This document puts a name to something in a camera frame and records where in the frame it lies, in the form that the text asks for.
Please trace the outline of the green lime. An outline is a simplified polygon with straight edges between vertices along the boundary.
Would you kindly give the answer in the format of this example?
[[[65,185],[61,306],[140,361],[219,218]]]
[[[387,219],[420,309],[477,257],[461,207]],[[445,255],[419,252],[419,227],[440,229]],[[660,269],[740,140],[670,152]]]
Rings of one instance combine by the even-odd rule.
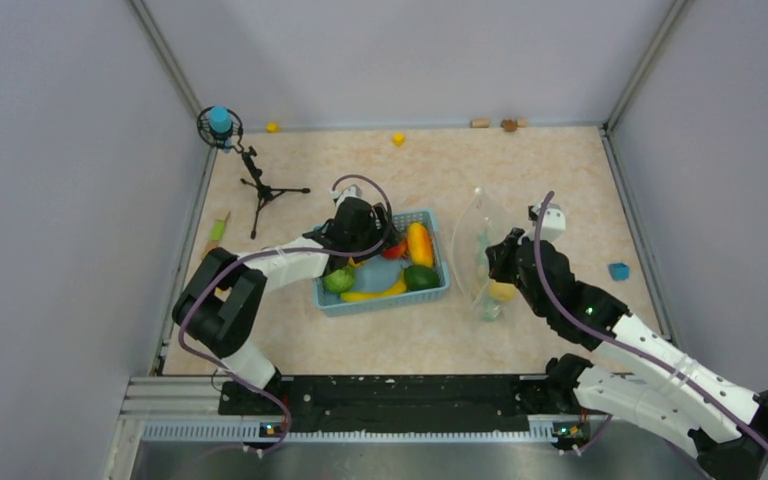
[[[408,291],[424,291],[439,288],[441,279],[438,273],[424,265],[410,265],[403,270],[403,279]]]

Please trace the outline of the clear zip top bag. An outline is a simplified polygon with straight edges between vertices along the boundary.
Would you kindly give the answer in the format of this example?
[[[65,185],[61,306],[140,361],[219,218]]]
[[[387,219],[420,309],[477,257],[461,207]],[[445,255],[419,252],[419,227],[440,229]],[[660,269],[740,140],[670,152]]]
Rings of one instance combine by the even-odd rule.
[[[482,187],[476,187],[465,210],[455,223],[451,267],[456,283],[470,304],[474,317],[484,322],[505,316],[511,297],[518,294],[499,289],[489,277],[485,250],[500,243],[515,226],[516,218]]]

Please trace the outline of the red apple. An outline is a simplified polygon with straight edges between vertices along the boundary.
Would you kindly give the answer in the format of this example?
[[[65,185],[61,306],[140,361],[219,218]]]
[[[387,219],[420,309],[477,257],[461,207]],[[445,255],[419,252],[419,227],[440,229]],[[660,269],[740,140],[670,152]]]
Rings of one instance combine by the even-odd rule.
[[[387,260],[404,259],[408,256],[408,242],[401,240],[397,245],[381,252],[381,256]]]

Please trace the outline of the orange yellow mango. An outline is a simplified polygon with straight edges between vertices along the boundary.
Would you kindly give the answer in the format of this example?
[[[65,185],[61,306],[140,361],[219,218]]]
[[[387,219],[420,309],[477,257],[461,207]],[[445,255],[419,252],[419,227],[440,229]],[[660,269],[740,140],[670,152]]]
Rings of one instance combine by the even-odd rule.
[[[413,222],[407,228],[406,240],[412,263],[432,268],[434,266],[434,250],[429,230],[422,223]]]

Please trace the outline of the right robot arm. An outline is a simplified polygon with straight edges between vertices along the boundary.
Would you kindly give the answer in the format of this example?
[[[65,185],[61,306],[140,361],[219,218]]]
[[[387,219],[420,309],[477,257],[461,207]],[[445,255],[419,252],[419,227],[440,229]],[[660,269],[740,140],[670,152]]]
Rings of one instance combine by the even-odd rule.
[[[713,479],[758,479],[768,464],[768,390],[712,372],[651,330],[627,305],[575,277],[554,246],[514,228],[486,248],[490,279],[513,285],[561,338],[621,363],[630,381],[574,355],[547,365],[546,397],[619,417],[667,441]]]

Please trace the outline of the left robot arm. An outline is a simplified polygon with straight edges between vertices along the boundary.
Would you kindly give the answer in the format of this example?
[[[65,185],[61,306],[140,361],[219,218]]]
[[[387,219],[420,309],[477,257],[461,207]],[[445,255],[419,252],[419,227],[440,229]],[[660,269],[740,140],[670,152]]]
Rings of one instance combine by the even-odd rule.
[[[252,410],[268,413],[279,404],[281,388],[274,381],[277,368],[251,339],[263,297],[369,259],[395,238],[389,204],[350,196],[337,202],[331,219],[286,244],[249,254],[209,251],[174,304],[172,319],[246,382],[242,398]]]

